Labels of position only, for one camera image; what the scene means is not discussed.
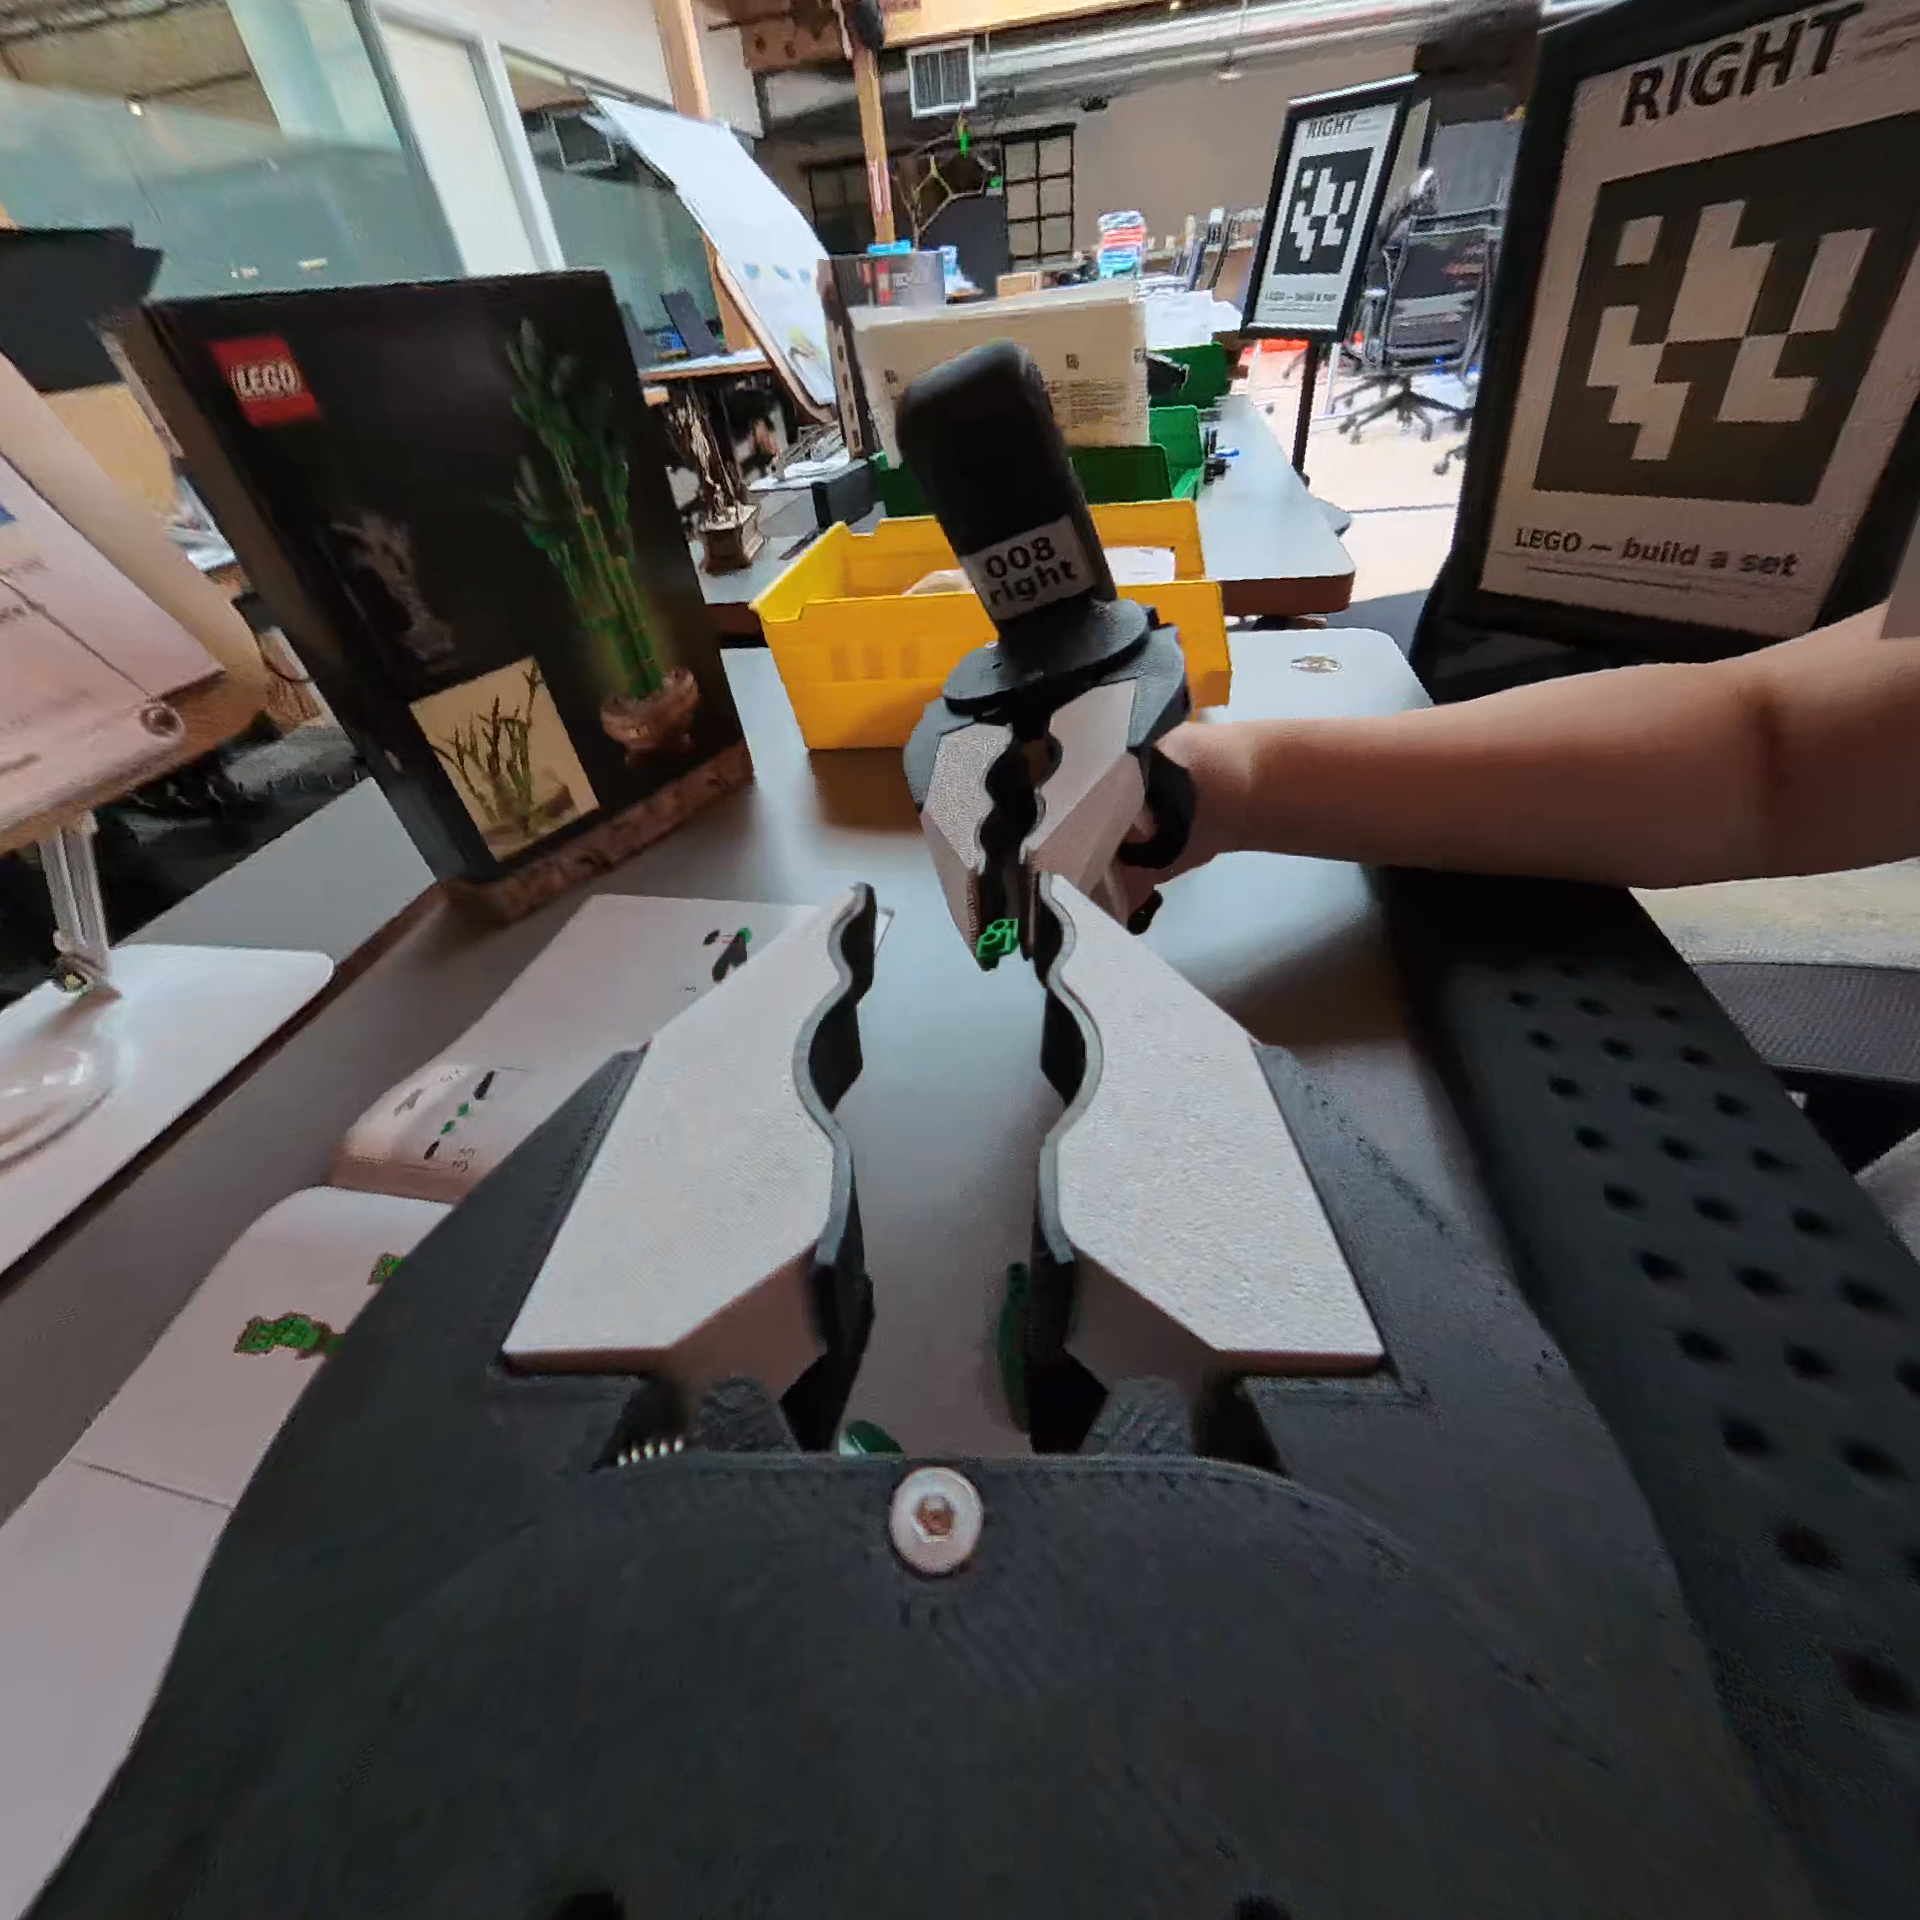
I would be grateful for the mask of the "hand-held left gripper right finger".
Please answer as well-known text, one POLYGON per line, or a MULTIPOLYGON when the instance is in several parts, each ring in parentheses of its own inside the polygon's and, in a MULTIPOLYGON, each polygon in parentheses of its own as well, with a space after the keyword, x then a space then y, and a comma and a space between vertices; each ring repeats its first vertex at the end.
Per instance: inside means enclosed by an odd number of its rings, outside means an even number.
POLYGON ((1062 1101, 1001 1365, 1030 1445, 1081 1446, 1127 1382, 1199 1409, 1244 1380, 1378 1376, 1268 1049, 1067 880, 1041 880, 1030 928, 1062 1101))

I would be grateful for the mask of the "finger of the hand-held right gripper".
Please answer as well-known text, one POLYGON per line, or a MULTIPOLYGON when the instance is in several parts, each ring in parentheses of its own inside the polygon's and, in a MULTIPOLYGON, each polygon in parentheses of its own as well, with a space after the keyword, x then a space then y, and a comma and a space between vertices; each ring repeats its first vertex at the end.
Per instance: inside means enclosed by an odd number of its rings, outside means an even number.
POLYGON ((1015 726, 918 725, 918 824, 974 961, 985 923, 1019 918, 1023 929, 1023 837, 1036 817, 1034 769, 1015 726))
POLYGON ((1038 817, 1023 837, 1023 937, 1041 937, 1041 878, 1066 880, 1122 925, 1137 916, 1117 880, 1117 849, 1145 807, 1145 772, 1132 742, 1134 688, 1089 688, 1045 732, 1038 817))

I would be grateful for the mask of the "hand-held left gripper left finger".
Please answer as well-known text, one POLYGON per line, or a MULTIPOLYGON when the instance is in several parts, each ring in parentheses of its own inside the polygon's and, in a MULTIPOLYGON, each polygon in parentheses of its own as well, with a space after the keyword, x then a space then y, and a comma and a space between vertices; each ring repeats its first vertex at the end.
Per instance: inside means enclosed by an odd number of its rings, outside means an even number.
POLYGON ((654 1379, 686 1403, 753 1380, 805 1448, 834 1446, 873 1331, 836 1113, 876 944, 859 880, 645 1044, 502 1340, 517 1374, 654 1379))

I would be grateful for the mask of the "person's right forearm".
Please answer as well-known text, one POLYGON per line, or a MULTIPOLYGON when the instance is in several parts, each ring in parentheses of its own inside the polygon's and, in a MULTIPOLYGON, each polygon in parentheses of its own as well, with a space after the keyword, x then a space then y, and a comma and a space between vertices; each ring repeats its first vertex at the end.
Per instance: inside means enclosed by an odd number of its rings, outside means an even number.
POLYGON ((1721 663, 1268 725, 1270 853, 1667 889, 1915 856, 1918 643, 1868 615, 1721 663))

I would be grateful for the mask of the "lego instruction booklet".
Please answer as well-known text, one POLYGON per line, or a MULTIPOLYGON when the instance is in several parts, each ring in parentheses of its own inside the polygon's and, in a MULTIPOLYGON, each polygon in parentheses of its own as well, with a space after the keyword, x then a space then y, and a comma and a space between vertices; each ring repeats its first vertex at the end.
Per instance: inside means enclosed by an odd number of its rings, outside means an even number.
POLYGON ((4 1915, 31 1905, 105 1795, 233 1505, 385 1277, 606 1055, 809 918, 781 902, 586 902, 476 1027, 362 1115, 324 1183, 243 1232, 4 1523, 4 1915))

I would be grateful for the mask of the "black lego set box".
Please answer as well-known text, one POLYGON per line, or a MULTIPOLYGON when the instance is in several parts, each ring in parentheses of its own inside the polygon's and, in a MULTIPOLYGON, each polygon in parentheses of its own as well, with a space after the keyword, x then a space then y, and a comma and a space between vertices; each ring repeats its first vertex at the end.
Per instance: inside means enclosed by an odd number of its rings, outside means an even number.
POLYGON ((606 275, 153 300, 122 343, 435 880, 515 918, 753 781, 606 275))

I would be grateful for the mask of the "person's right hand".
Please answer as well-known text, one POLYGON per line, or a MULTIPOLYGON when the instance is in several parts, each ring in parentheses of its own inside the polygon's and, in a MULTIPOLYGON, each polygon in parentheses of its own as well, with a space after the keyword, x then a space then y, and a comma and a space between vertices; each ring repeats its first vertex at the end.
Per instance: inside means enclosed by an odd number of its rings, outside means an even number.
POLYGON ((1236 853, 1268 853, 1263 801, 1267 723, 1191 723, 1182 728, 1179 758, 1193 788, 1191 828, 1182 871, 1236 853))

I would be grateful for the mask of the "green plastic bin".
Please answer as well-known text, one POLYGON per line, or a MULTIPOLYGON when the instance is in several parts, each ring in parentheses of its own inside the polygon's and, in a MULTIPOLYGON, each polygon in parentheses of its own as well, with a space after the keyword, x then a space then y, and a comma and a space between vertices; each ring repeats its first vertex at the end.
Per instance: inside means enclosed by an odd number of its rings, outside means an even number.
MULTIPOLYGON (((1206 477, 1205 416, 1191 404, 1147 411, 1147 441, 1138 446, 1067 446, 1091 504, 1130 504, 1159 497, 1197 497, 1206 477)), ((871 461, 877 500, 889 517, 931 517, 911 470, 871 461)))

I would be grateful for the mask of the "yellow plastic bin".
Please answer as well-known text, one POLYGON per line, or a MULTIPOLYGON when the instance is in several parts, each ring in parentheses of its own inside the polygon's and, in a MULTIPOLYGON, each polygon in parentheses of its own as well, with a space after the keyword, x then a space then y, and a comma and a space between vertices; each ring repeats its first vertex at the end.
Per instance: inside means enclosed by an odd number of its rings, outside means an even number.
MULTIPOLYGON (((1108 548, 1170 552, 1166 582, 1119 582, 1119 593, 1179 633, 1193 704, 1225 705, 1228 616, 1193 502, 1099 502, 1092 520, 1108 548)), ((867 535, 834 523, 753 598, 809 749, 901 749, 962 656, 991 639, 971 588, 915 591, 931 572, 953 567, 927 515, 884 517, 867 535)))

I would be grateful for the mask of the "small brown model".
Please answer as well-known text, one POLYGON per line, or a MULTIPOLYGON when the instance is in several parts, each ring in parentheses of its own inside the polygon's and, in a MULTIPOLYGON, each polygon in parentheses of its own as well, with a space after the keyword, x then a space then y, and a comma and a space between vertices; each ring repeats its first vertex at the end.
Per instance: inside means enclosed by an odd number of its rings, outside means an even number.
POLYGON ((667 389, 660 416, 678 465, 692 473, 690 512, 702 572, 713 579, 745 572, 763 548, 763 532, 724 404, 698 382, 678 382, 667 389))

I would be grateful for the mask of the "leaning white poster board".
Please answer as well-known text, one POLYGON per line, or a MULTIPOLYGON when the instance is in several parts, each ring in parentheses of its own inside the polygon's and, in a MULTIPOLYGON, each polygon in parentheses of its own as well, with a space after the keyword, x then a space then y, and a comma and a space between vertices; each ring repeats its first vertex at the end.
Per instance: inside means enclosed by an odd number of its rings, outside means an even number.
POLYGON ((836 389, 818 286, 827 253, 799 207, 722 124, 602 94, 593 108, 671 184, 790 399, 814 421, 829 417, 836 389))

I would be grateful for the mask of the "black perforated chair part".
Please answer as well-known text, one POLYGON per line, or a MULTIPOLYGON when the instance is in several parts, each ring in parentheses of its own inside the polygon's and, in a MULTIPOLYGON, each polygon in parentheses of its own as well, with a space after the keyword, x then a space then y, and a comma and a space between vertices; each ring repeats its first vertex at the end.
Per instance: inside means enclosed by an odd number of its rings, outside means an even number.
POLYGON ((1918 1915, 1915 1260, 1630 893, 1377 880, 1766 1809, 1826 1915, 1918 1915))

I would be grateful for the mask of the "black office chair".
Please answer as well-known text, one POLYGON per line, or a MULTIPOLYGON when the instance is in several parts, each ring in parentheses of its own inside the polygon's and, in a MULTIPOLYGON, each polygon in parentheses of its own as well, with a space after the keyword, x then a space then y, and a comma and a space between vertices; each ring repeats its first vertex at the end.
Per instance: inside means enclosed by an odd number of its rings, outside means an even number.
POLYGON ((1358 441, 1380 417, 1417 425, 1423 441, 1438 425, 1473 423, 1501 225, 1499 207, 1405 222, 1387 252, 1382 304, 1359 358, 1373 399, 1341 413, 1340 437, 1358 441))

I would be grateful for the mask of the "white stand base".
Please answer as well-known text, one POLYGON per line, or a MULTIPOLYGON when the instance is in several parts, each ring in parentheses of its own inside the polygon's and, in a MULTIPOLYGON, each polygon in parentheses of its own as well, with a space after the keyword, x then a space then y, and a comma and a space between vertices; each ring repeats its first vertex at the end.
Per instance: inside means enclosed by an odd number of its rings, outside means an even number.
POLYGON ((334 976, 317 951, 111 945, 94 821, 36 844, 54 976, 2 1013, 2 1265, 52 1236, 334 976))

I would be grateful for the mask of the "instruction sheet on wooden board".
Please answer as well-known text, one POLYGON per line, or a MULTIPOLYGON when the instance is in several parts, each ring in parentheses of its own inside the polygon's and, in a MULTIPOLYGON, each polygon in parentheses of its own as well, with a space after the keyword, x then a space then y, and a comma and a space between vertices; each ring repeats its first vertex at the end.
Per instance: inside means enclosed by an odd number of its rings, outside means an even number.
POLYGON ((271 675, 229 591, 2 364, 2 849, 244 732, 271 675))

